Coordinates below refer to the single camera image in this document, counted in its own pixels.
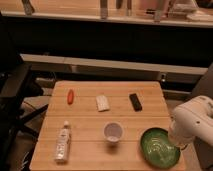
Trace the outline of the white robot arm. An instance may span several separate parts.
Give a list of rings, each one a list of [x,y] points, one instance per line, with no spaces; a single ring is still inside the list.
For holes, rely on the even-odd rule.
[[[169,140],[177,147],[184,147],[200,138],[213,146],[213,100],[197,96],[176,106],[171,113]]]

